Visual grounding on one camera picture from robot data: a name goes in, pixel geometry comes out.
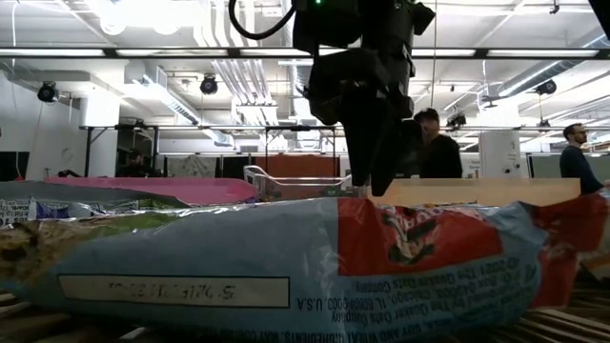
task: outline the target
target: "pink bin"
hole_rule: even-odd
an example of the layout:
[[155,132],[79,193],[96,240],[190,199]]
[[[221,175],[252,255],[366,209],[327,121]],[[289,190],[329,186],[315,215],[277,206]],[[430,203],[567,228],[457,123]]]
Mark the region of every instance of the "pink bin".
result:
[[255,186],[229,178],[174,177],[49,177],[46,182],[70,186],[96,187],[169,195],[194,205],[234,204],[251,201]]

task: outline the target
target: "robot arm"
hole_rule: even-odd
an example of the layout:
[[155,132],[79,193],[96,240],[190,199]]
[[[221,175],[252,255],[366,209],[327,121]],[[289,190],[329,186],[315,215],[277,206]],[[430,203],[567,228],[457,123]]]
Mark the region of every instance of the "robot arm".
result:
[[607,0],[589,0],[593,12],[600,20],[603,30],[606,32],[606,37],[610,39],[610,1]]
[[[262,33],[244,30],[229,2],[235,29],[259,40],[280,30],[295,15],[293,47],[309,52],[314,64],[304,91],[312,115],[345,130],[353,183],[369,180],[373,195],[392,183],[402,156],[423,144],[408,96],[415,76],[411,57],[414,35],[421,35],[435,14],[412,0],[293,0],[290,11]],[[320,56],[319,46],[360,48]]]

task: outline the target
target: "wire basket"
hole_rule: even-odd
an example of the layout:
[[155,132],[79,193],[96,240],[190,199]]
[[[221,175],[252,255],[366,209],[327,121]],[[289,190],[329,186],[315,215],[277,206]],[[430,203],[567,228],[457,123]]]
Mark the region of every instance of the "wire basket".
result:
[[258,201],[272,202],[319,197],[361,197],[363,187],[352,186],[352,176],[345,177],[273,177],[258,166],[244,167],[246,182],[256,187]]

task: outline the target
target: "bag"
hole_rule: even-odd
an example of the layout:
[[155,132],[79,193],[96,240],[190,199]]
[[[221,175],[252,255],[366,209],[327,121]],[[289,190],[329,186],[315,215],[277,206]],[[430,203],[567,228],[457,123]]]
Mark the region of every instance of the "bag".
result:
[[189,207],[170,196],[42,182],[0,184],[0,226],[32,219],[78,218]]
[[17,223],[0,287],[50,309],[209,337],[402,342],[564,306],[597,194],[548,207],[354,198]]

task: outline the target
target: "wooden pallet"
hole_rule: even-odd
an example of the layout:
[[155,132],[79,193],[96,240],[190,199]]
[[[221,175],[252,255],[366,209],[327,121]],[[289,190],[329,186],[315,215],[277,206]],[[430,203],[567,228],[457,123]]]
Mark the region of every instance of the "wooden pallet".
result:
[[[0,293],[0,319],[0,343],[211,342],[194,334],[159,332],[46,312],[9,293]],[[533,311],[510,327],[472,330],[430,341],[472,342],[610,342],[610,287],[593,280],[579,282],[565,309]]]

